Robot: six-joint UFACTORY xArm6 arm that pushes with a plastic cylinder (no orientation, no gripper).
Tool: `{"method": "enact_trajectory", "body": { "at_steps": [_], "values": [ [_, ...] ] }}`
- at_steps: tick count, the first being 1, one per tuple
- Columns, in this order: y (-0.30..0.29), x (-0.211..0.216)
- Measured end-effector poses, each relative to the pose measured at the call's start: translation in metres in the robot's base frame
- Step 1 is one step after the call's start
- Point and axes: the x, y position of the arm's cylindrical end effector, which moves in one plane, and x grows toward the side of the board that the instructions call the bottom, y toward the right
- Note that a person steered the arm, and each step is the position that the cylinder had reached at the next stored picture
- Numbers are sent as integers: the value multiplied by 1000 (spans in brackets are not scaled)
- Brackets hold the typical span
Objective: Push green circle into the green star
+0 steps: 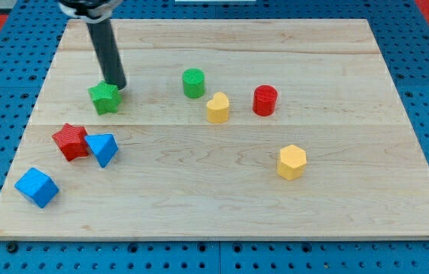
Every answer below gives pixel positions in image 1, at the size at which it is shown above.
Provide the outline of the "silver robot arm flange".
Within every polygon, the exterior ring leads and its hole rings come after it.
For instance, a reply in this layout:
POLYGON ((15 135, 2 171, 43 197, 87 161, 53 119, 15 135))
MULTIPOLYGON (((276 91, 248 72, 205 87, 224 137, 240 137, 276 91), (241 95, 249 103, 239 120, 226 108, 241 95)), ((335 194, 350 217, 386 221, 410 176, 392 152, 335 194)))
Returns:
POLYGON ((58 0, 60 10, 70 18, 97 24, 113 15, 123 0, 58 0))

